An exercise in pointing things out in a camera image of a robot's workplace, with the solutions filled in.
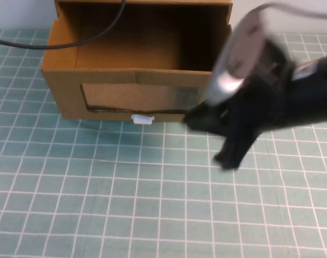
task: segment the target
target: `green cutting mat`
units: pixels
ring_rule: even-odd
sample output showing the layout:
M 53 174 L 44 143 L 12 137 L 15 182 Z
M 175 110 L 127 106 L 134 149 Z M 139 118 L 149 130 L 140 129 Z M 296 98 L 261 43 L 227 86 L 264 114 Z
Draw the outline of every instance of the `green cutting mat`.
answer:
M 327 35 L 277 38 L 327 54 Z M 263 134 L 221 173 L 221 139 L 181 124 L 64 120 L 41 58 L 0 46 L 0 257 L 327 257 L 327 123 Z

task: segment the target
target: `black cable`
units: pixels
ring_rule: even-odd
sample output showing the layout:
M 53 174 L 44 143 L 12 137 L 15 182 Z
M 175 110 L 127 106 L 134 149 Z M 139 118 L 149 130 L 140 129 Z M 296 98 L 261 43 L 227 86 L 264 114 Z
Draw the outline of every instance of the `black cable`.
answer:
M 299 7 L 290 5 L 290 4 L 277 3 L 277 2 L 268 2 L 268 3 L 258 6 L 257 8 L 254 8 L 253 10 L 258 10 L 258 9 L 264 10 L 266 8 L 275 8 L 275 9 L 279 9 L 283 12 L 288 12 L 293 15 L 304 16 L 304 17 L 308 17 L 308 18 L 327 19 L 327 13 L 310 11 L 310 10 L 299 8 Z
M 25 45 L 25 44 L 17 44 L 17 43 L 12 43 L 9 41 L 0 40 L 0 45 L 24 48 L 24 49 L 50 50 L 50 49 L 62 49 L 62 48 L 68 48 L 68 47 L 76 47 L 76 46 L 81 46 L 81 45 L 90 43 L 93 40 L 96 40 L 96 39 L 104 36 L 105 34 L 107 34 L 117 24 L 117 22 L 119 21 L 121 15 L 123 13 L 123 10 L 125 7 L 125 2 L 126 2 L 126 0 L 122 0 L 122 3 L 120 4 L 120 8 L 117 13 L 117 16 L 112 21 L 112 23 L 106 29 L 104 29 L 102 32 L 100 32 L 99 34 L 97 34 L 89 39 L 74 42 L 74 43 L 69 43 L 69 44 L 53 45 L 53 46 Z M 289 13 L 292 13 L 292 14 L 298 15 L 298 16 L 305 16 L 305 17 L 317 18 L 317 19 L 327 19 L 327 13 L 309 11 L 309 10 L 301 9 L 301 8 L 298 8 L 298 7 L 289 5 L 289 4 L 283 4 L 283 3 L 277 3 L 277 2 L 271 2 L 271 3 L 269 2 L 269 3 L 262 4 L 256 8 L 254 8 L 252 11 L 264 10 L 266 8 L 271 8 L 271 7 L 279 9 L 283 12 L 289 12 Z
M 77 41 L 74 43 L 53 45 L 53 46 L 26 45 L 26 44 L 18 44 L 18 43 L 12 43 L 9 41 L 0 40 L 0 45 L 16 47 L 16 48 L 24 48 L 24 49 L 33 49 L 33 50 L 50 50 L 50 49 L 62 49 L 62 48 L 68 48 L 68 47 L 77 47 L 77 46 L 81 46 L 81 45 L 90 43 L 96 39 L 99 39 L 100 37 L 104 36 L 105 34 L 107 34 L 117 24 L 117 22 L 119 21 L 122 13 L 124 11 L 125 2 L 126 2 L 126 0 L 122 0 L 119 11 L 118 11 L 116 17 L 114 18 L 114 20 L 112 21 L 112 23 L 106 29 L 104 29 L 102 32 L 100 32 L 99 34 L 97 34 L 89 39 Z

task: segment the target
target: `cardboard box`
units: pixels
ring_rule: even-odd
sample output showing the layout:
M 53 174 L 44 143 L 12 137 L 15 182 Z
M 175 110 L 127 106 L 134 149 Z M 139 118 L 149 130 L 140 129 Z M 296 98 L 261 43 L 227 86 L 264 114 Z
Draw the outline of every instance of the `cardboard box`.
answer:
M 96 35 L 116 0 L 56 0 L 49 45 Z M 215 59 L 231 33 L 231 0 L 127 0 L 104 38 L 44 54 L 42 73 L 66 119 L 181 121 L 203 100 Z

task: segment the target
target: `white tab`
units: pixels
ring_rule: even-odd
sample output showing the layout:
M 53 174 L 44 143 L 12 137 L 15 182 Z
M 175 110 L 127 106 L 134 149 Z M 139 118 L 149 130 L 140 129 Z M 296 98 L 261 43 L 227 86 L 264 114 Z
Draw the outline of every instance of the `white tab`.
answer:
M 131 116 L 134 124 L 137 125 L 151 125 L 154 121 L 154 117 L 143 116 L 142 114 L 133 114 Z

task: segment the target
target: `white grid line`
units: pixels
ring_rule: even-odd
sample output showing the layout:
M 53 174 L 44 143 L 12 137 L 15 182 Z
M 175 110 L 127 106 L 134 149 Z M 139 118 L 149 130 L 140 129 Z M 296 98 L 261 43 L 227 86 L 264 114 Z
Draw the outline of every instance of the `white grid line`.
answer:
M 165 145 L 165 132 L 166 132 L 166 123 L 163 123 L 163 137 L 162 145 Z M 158 219 L 158 242 L 157 242 L 157 258 L 159 258 L 160 250 L 160 229 L 161 229 L 161 206 L 162 206 L 162 185 L 164 182 L 164 158 L 165 158 L 165 149 L 162 149 L 162 165 L 161 165 L 161 176 L 160 176 L 160 200 L 159 200 L 159 219 Z
M 286 201 L 286 204 L 287 205 L 278 205 L 278 207 L 283 207 L 283 206 L 286 206 L 287 207 L 287 210 L 288 210 L 288 215 L 289 215 L 289 222 L 290 222 L 290 226 L 291 228 L 293 228 L 293 220 L 292 220 L 292 214 L 290 212 L 290 208 L 291 206 L 289 205 L 289 202 L 288 202 L 288 195 L 287 195 L 287 189 L 286 189 L 286 185 L 285 185 L 285 182 L 283 180 L 283 175 L 282 175 L 282 170 L 281 170 L 281 164 L 280 164 L 280 161 L 278 159 L 278 155 L 277 155 L 277 149 L 276 149 L 276 144 L 275 144 L 275 141 L 273 141 L 273 146 L 274 146 L 274 150 L 275 150 L 275 154 L 276 154 L 276 158 L 277 158 L 277 162 L 278 162 L 278 167 L 279 167 L 279 172 L 280 172 L 280 177 L 281 177 L 281 181 L 283 183 L 283 189 L 284 189 L 284 196 L 285 196 L 285 201 Z M 297 244 L 297 240 L 296 240 L 296 234 L 295 234 L 295 231 L 293 231 L 293 238 L 294 238 L 294 242 L 295 242 L 295 246 L 298 247 L 298 244 Z M 298 256 L 300 256 L 300 250 L 297 248 L 297 253 L 298 253 Z
M 144 125 L 142 125 L 142 135 L 141 135 L 141 146 L 140 146 L 140 153 L 138 159 L 138 166 L 137 166 L 137 178 L 136 178 L 136 188 L 135 188 L 135 196 L 133 202 L 133 212 L 132 212 L 132 220 L 131 220 L 131 231 L 130 231 L 130 242 L 129 242 L 129 251 L 128 251 L 128 258 L 131 258 L 131 246 L 132 246 L 132 237 L 133 237 L 133 227 L 135 223 L 135 215 L 136 215 L 136 204 L 137 204 L 137 192 L 138 192 L 138 182 L 140 177 L 140 163 L 141 163 L 141 153 L 142 153 L 142 143 L 143 143 L 143 132 L 144 132 Z
M 304 44 L 304 41 L 303 41 L 303 37 L 302 37 L 302 35 L 301 35 L 301 38 L 302 38 L 303 47 L 304 47 L 305 51 L 307 52 L 307 48 L 306 48 L 306 46 L 305 46 L 305 44 Z M 294 132 L 294 130 L 292 130 L 292 131 L 293 131 L 294 139 L 296 139 L 295 132 Z M 300 154 L 300 149 L 299 149 L 297 143 L 296 143 L 296 147 L 297 147 L 297 152 L 298 152 L 298 154 Z M 301 157 L 300 157 L 300 163 L 301 163 L 302 169 L 304 170 L 304 165 L 303 165 L 303 162 L 302 162 Z M 314 213 L 314 217 L 315 217 L 316 225 L 317 225 L 317 227 L 318 227 L 318 232 L 319 232 L 320 240 L 321 240 L 321 243 L 322 243 L 322 245 L 323 245 L 323 248 L 325 249 L 326 247 L 325 247 L 325 243 L 324 243 L 323 235 L 322 235 L 321 230 L 320 230 L 320 228 L 319 228 L 319 221 L 318 221 L 318 218 L 317 218 L 317 216 L 316 216 L 315 209 L 314 209 L 314 201 L 313 201 L 312 194 L 311 194 L 311 190 L 310 190 L 310 187 L 309 187 L 309 182 L 308 182 L 308 180 L 307 180 L 307 175 L 306 175 L 305 172 L 304 172 L 303 174 L 304 174 L 304 179 L 305 179 L 305 181 L 306 181 L 306 183 L 307 183 L 308 193 L 309 193 L 309 198 L 310 198 L 311 205 L 312 205 L 312 208 L 313 208 L 313 213 Z
M 257 168 L 257 158 L 255 157 L 255 155 L 253 155 L 253 157 L 254 157 L 254 165 Z M 258 184 L 260 185 L 260 177 L 259 177 L 259 173 L 258 173 L 257 169 L 256 169 L 256 173 L 257 173 Z M 260 202 L 261 202 L 261 211 L 262 211 L 263 218 L 264 218 L 265 234 L 266 234 L 266 239 L 267 239 L 267 243 L 269 246 L 269 255 L 270 255 L 270 258 L 272 258 L 270 237 L 269 237 L 269 233 L 268 233 L 267 225 L 266 225 L 266 216 L 265 216 L 265 209 L 264 209 L 264 204 L 263 204 L 263 200 L 262 200 L 261 187 L 259 187 L 259 196 L 260 196 Z
M 100 130 L 99 130 L 98 135 L 97 135 L 97 140 L 99 139 L 99 136 L 100 136 Z M 93 159 L 95 158 L 95 154 L 96 153 L 97 153 L 97 148 L 95 146 Z M 75 235 L 74 235 L 74 242 L 73 242 L 73 251 L 72 251 L 72 254 L 71 254 L 70 258 L 73 258 L 74 257 L 74 251 L 75 251 L 75 246 L 76 246 L 76 239 L 77 239 L 78 230 L 79 230 L 79 227 L 80 227 L 80 222 L 81 222 L 81 218 L 82 218 L 83 208 L 84 208 L 84 204 L 86 202 L 86 198 L 88 196 L 87 194 L 88 194 L 88 188 L 89 188 L 89 184 L 90 184 L 90 180 L 91 180 L 92 167 L 93 167 L 93 162 L 91 162 L 90 168 L 89 168 L 88 181 L 87 181 L 87 185 L 86 185 L 86 190 L 84 192 L 84 197 L 83 197 L 83 201 L 82 201 L 82 205 L 81 205 L 81 209 L 80 209 L 79 219 L 78 219 L 77 225 L 76 225 L 76 230 L 75 230 Z
M 74 143 L 76 142 L 76 139 L 77 139 L 77 130 L 76 130 L 76 133 L 75 133 L 75 139 L 74 139 Z M 73 148 L 72 148 L 72 151 L 70 153 L 70 157 L 72 157 L 72 154 L 73 154 L 73 151 L 74 151 L 74 145 L 73 145 Z M 50 238 L 50 235 L 51 235 L 51 231 L 52 231 L 52 228 L 53 228 L 53 225 L 55 223 L 55 218 L 56 218 L 56 215 L 58 214 L 58 207 L 59 207 L 59 204 L 60 204 L 60 200 L 61 200 L 61 196 L 62 196 L 62 193 L 63 193 L 63 189 L 65 187 L 65 181 L 66 181 L 66 175 L 68 173 L 68 169 L 69 169 L 69 164 L 70 164 L 70 159 L 68 159 L 68 164 L 67 164 L 67 168 L 66 168 L 66 172 L 65 172 L 65 176 L 63 177 L 63 182 L 62 182 L 62 186 L 61 186 L 61 190 L 60 190 L 60 194 L 58 195 L 58 200 L 57 200 L 57 203 L 56 203 L 56 207 L 55 207 L 55 212 L 53 214 L 53 218 L 52 218 L 52 223 L 50 225 L 50 229 L 49 229 L 49 233 L 47 234 L 47 237 L 46 237 L 46 240 L 45 240 L 45 244 L 44 244 L 44 248 L 43 248 L 43 252 L 42 252 L 42 256 L 45 256 L 45 253 L 46 253 L 46 248 L 47 248 L 47 245 L 48 245 L 48 242 L 49 242 L 49 238 Z
M 187 255 L 187 243 L 188 243 L 188 238 L 187 238 L 187 126 L 184 126 L 185 129 L 185 258 L 188 258 Z
M 120 131 L 121 131 L 121 132 L 122 132 L 122 130 L 123 130 L 123 125 L 124 125 L 124 122 L 122 122 L 122 124 L 121 124 L 121 126 L 120 126 Z M 115 167 L 114 167 L 114 170 L 113 170 L 113 177 L 112 177 L 111 191 L 110 191 L 111 194 L 112 194 L 112 192 L 113 192 L 113 185 L 114 185 L 115 177 L 116 177 L 116 168 L 117 168 L 117 161 L 118 161 L 119 147 L 120 147 L 119 144 L 120 144 L 120 136 L 119 136 L 119 140 L 118 140 L 116 163 L 115 163 Z M 108 219 L 109 219 L 109 212 L 110 212 L 111 201 L 112 201 L 112 198 L 111 198 L 111 196 L 110 196 L 110 198 L 109 198 L 109 203 L 108 203 L 108 209 L 107 209 L 107 211 L 106 211 L 106 220 L 105 220 L 105 225 L 104 225 L 104 230 L 103 230 L 103 238 L 102 238 L 102 243 L 101 243 L 101 247 L 100 247 L 99 258 L 102 258 L 102 255 L 103 255 L 103 248 L 104 248 L 105 235 L 106 235 L 106 227 L 107 227 Z
M 212 200 L 212 188 L 211 188 L 211 171 L 210 171 L 210 163 L 211 163 L 211 155 L 209 151 L 209 134 L 207 134 L 207 149 L 208 149 L 208 178 L 209 182 L 206 182 L 209 184 L 209 195 L 210 195 L 210 200 Z M 212 236 L 212 255 L 214 258 L 216 258 L 216 253 L 215 253 L 215 230 L 214 230 L 214 210 L 212 208 L 212 202 L 210 202 L 210 215 L 211 215 L 211 236 Z

